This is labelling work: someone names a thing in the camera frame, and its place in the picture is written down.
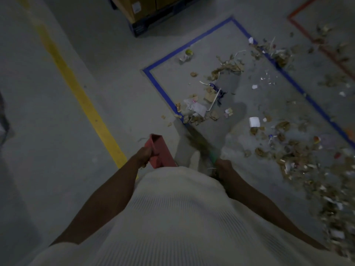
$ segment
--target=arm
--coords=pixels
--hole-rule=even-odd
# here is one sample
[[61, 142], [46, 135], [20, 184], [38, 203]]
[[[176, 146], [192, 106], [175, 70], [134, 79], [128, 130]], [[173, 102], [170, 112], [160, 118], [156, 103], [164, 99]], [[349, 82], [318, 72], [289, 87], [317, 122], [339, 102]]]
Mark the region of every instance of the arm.
[[245, 182], [233, 169], [230, 161], [218, 159], [215, 165], [220, 178], [224, 181], [224, 188], [230, 198], [241, 202], [255, 214], [258, 214], [265, 220], [273, 223], [275, 226], [292, 234], [305, 243], [317, 249], [326, 249], [316, 240], [297, 228], [272, 200]]
[[51, 244], [80, 244], [117, 216], [133, 194], [138, 169], [145, 165], [152, 150], [142, 147], [110, 179], [100, 186], [79, 210], [68, 228]]

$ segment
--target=label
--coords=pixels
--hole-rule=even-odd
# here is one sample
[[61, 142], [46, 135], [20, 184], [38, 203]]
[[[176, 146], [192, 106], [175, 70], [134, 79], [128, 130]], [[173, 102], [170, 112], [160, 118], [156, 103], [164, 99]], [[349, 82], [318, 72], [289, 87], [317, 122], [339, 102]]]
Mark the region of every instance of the label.
[[135, 14], [139, 13], [142, 10], [140, 2], [135, 2], [134, 4], [132, 4], [132, 8], [133, 13]]

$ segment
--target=blue tape rectangle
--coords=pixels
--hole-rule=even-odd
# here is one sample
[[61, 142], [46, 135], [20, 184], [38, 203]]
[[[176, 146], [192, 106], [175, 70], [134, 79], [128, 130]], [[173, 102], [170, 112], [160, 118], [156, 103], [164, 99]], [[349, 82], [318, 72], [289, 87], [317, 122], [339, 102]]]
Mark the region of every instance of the blue tape rectangle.
[[[157, 80], [154, 78], [154, 76], [151, 73], [151, 70], [154, 69], [155, 67], [159, 66], [160, 64], [162, 64], [163, 62], [167, 61], [168, 59], [174, 57], [175, 55], [177, 55], [178, 53], [180, 53], [181, 51], [189, 48], [192, 44], [196, 43], [197, 41], [203, 39], [204, 37], [206, 37], [207, 35], [210, 35], [211, 33], [213, 33], [215, 30], [223, 27], [224, 25], [226, 25], [229, 22], [233, 22], [238, 29], [246, 36], [247, 39], [249, 39], [250, 37], [252, 37], [247, 31], [246, 29], [232, 16], [229, 17], [228, 19], [222, 21], [221, 23], [217, 24], [216, 26], [214, 26], [213, 28], [209, 29], [208, 31], [204, 32], [203, 34], [199, 35], [198, 37], [196, 37], [195, 39], [191, 40], [190, 42], [184, 44], [183, 46], [179, 47], [178, 49], [174, 50], [173, 52], [171, 52], [170, 54], [166, 55], [165, 57], [161, 58], [160, 60], [154, 62], [153, 64], [149, 65], [148, 67], [143, 69], [143, 72], [146, 74], [146, 76], [149, 78], [149, 80], [152, 82], [152, 84], [154, 85], [154, 87], [157, 89], [157, 91], [161, 94], [161, 96], [164, 98], [164, 100], [168, 103], [168, 105], [171, 107], [172, 111], [175, 114], [181, 115], [177, 110], [176, 110], [176, 106], [174, 104], [174, 102], [170, 99], [170, 97], [167, 95], [167, 93], [163, 90], [163, 88], [159, 85], [159, 83], [157, 82]], [[313, 100], [302, 88], [301, 86], [296, 83], [296, 81], [281, 67], [279, 67], [277, 65], [277, 63], [270, 57], [270, 55], [268, 53], [264, 53], [264, 56], [269, 60], [269, 62], [273, 65], [273, 67], [275, 67], [275, 69], [277, 71], [279, 71], [284, 78], [293, 86], [295, 87], [295, 89], [302, 94], [305, 99], [313, 106], [313, 108], [340, 134], [340, 136], [349, 143], [349, 145], [351, 145], [352, 148], [355, 149], [355, 142], [353, 142], [352, 140], [350, 140], [350, 138], [348, 137], [348, 135], [340, 128], [340, 126], [338, 126], [335, 122], [331, 121], [330, 116], [328, 116], [325, 111], [323, 111], [323, 109], [315, 102], [315, 100]]]

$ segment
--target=forearm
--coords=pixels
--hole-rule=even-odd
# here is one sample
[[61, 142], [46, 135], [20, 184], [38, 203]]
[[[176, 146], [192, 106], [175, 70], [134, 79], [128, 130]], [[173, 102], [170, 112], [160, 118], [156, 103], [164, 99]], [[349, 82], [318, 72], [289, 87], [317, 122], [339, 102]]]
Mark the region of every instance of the forearm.
[[272, 200], [245, 182], [236, 171], [232, 170], [228, 172], [228, 174], [230, 174], [230, 176], [225, 178], [228, 179], [226, 182], [226, 192], [232, 199], [240, 201], [265, 220], [273, 223], [275, 226], [292, 234], [309, 245], [318, 249], [326, 249], [320, 243], [297, 228]]
[[136, 156], [131, 157], [90, 196], [52, 245], [60, 242], [79, 244], [118, 215], [131, 199], [139, 167]]

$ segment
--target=concrete floor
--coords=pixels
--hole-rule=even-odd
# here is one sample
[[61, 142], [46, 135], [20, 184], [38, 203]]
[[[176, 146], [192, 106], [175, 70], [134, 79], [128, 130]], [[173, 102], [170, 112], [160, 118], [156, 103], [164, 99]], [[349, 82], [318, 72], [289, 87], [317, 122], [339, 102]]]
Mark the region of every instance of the concrete floor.
[[[31, 21], [46, 24], [62, 57], [79, 83], [85, 86], [86, 94], [127, 157], [144, 144], [150, 133], [156, 133], [163, 135], [178, 163], [188, 166], [193, 150], [186, 146], [182, 136], [184, 127], [175, 120], [141, 69], [231, 15], [259, 41], [272, 40], [276, 36], [278, 48], [295, 44], [308, 48], [309, 40], [286, 20], [286, 16], [304, 1], [199, 0], [134, 38], [124, 16], [112, 10], [107, 0], [30, 0], [30, 13], [15, 0], [4, 0], [5, 5], [0, 7], [0, 28], [5, 37], [0, 42], [0, 91], [7, 103], [6, 113], [13, 134], [0, 156], [0, 224], [1, 234], [5, 235], [0, 239], [2, 265], [26, 264], [48, 246], [91, 193], [116, 170], [109, 153], [42, 47]], [[354, 11], [350, 0], [339, 0], [337, 5], [340, 11]], [[310, 17], [309, 13], [312, 14], [308, 11], [298, 17], [304, 21]], [[351, 21], [342, 18], [337, 24], [340, 26], [340, 22], [346, 20]], [[305, 20], [303, 24], [312, 29], [314, 21], [307, 23]], [[341, 32], [351, 39], [350, 27], [341, 27]], [[291, 31], [295, 34], [293, 38], [289, 37]], [[200, 69], [197, 72], [207, 75], [215, 68], [212, 62], [216, 61], [215, 55], [224, 59], [232, 50], [246, 48], [246, 38], [240, 31], [235, 26], [225, 26], [220, 33], [196, 45], [196, 52], [201, 50], [206, 65], [175, 69], [173, 63], [167, 62], [153, 71], [154, 76], [178, 102], [196, 93], [196, 88], [203, 87], [195, 84], [197, 79], [189, 77], [190, 68]], [[260, 112], [267, 110], [275, 121], [287, 118], [296, 123], [300, 116], [306, 115], [312, 120], [312, 126], [307, 134], [294, 136], [308, 140], [314, 134], [329, 133], [334, 135], [338, 146], [347, 144], [267, 60], [261, 60], [255, 67], [247, 55], [244, 61], [249, 65], [245, 74], [241, 77], [223, 75], [219, 80], [222, 88], [234, 88], [235, 97], [225, 97], [224, 102], [233, 106], [237, 113], [228, 120], [219, 120], [221, 128], [213, 126], [216, 123], [212, 121], [204, 123], [205, 130], [214, 131], [205, 136], [222, 149], [223, 157], [234, 162], [243, 178], [270, 196], [305, 232], [322, 241], [320, 225], [305, 210], [304, 194], [281, 181], [277, 166], [254, 156], [244, 159], [242, 151], [253, 150], [260, 143], [248, 134], [247, 118], [260, 116]], [[335, 116], [342, 128], [354, 129], [348, 114], [354, 111], [354, 103], [340, 97], [339, 88], [325, 89], [317, 85], [324, 74], [339, 72], [339, 68], [319, 52], [311, 56], [300, 54], [294, 66], [296, 71], [290, 74], [306, 92], [329, 115]], [[265, 70], [269, 71], [276, 86], [269, 88], [260, 81], [260, 77], [265, 77]], [[195, 88], [193, 91], [188, 89], [188, 82]], [[349, 83], [352, 89], [344, 86], [344, 90], [350, 95], [355, 85], [352, 81]], [[260, 87], [252, 90], [251, 84]], [[297, 107], [286, 107], [286, 99], [297, 101]]]

